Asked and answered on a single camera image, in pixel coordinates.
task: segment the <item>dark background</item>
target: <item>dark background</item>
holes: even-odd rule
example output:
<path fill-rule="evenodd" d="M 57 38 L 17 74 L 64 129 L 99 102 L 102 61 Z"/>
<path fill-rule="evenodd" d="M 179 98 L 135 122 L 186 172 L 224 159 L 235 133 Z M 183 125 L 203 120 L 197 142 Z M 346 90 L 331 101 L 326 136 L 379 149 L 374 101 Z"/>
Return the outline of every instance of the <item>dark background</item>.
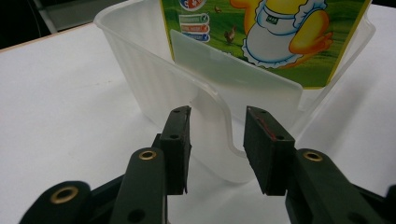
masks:
<path fill-rule="evenodd" d="M 41 0 L 41 3 L 47 7 L 70 1 L 72 0 Z M 373 0 L 373 4 L 396 7 L 396 0 Z M 0 22 L 0 49 L 50 35 L 33 0 L 2 1 Z"/>

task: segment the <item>brass screw insert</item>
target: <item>brass screw insert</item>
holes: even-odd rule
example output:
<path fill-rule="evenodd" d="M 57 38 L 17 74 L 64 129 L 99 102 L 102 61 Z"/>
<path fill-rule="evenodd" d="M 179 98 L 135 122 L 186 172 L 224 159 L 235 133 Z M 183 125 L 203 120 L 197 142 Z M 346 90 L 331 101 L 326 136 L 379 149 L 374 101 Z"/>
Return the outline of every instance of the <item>brass screw insert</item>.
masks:
<path fill-rule="evenodd" d="M 304 157 L 311 161 L 323 161 L 323 157 L 321 157 L 318 153 L 313 151 L 305 152 Z"/>
<path fill-rule="evenodd" d="M 50 201 L 55 204 L 67 203 L 78 195 L 78 188 L 75 186 L 67 186 L 56 190 L 50 196 Z"/>

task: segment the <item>screw hole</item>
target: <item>screw hole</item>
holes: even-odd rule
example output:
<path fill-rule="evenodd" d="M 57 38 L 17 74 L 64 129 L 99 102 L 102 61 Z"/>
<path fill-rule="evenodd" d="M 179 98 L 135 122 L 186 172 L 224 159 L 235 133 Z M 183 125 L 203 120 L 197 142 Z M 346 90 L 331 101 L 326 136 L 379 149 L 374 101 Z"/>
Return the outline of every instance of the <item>screw hole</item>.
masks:
<path fill-rule="evenodd" d="M 356 224 L 367 224 L 367 219 L 359 213 L 350 212 L 347 214 L 347 218 Z"/>
<path fill-rule="evenodd" d="M 145 216 L 145 211 L 143 211 L 142 209 L 135 209 L 134 211 L 129 213 L 128 221 L 132 223 L 138 223 L 145 219 Z"/>
<path fill-rule="evenodd" d="M 169 137 L 172 138 L 172 139 L 178 139 L 178 135 L 177 134 L 172 134 Z"/>
<path fill-rule="evenodd" d="M 143 161 L 149 161 L 154 159 L 157 156 L 157 153 L 155 151 L 144 151 L 139 154 L 140 160 Z"/>
<path fill-rule="evenodd" d="M 78 195 L 78 188 L 75 186 L 67 186 L 58 189 L 50 197 L 50 201 L 55 204 L 67 203 Z"/>
<path fill-rule="evenodd" d="M 304 157 L 311 161 L 323 161 L 323 158 L 318 153 L 313 151 L 305 152 Z"/>

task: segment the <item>printed logo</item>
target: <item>printed logo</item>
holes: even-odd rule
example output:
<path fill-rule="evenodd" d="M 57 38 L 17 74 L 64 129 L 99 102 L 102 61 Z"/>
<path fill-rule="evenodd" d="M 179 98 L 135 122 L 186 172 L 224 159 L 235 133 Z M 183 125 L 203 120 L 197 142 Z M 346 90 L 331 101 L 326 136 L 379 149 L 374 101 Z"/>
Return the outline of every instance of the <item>printed logo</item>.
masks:
<path fill-rule="evenodd" d="M 268 21 L 269 23 L 271 23 L 273 25 L 277 25 L 278 20 L 279 20 L 279 18 L 268 15 L 266 21 Z"/>
<path fill-rule="evenodd" d="M 178 0 L 180 5 L 187 11 L 196 11 L 204 6 L 206 0 Z"/>

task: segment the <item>clear plastic tray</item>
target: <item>clear plastic tray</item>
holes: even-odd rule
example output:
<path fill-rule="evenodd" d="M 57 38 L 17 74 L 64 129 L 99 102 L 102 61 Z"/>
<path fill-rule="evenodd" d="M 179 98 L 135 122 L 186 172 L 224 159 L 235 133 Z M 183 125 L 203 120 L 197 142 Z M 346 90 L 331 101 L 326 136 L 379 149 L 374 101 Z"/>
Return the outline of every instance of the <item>clear plastic tray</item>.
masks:
<path fill-rule="evenodd" d="M 375 32 L 364 17 L 332 81 L 309 91 L 178 32 L 172 32 L 174 62 L 160 0 L 124 2 L 103 10 L 94 22 L 103 30 L 141 111 L 162 127 L 170 110 L 190 105 L 192 156 L 221 178 L 238 183 L 254 178 L 242 149 L 243 136 L 233 136 L 233 130 L 243 132 L 246 106 L 268 110 L 298 138 Z"/>

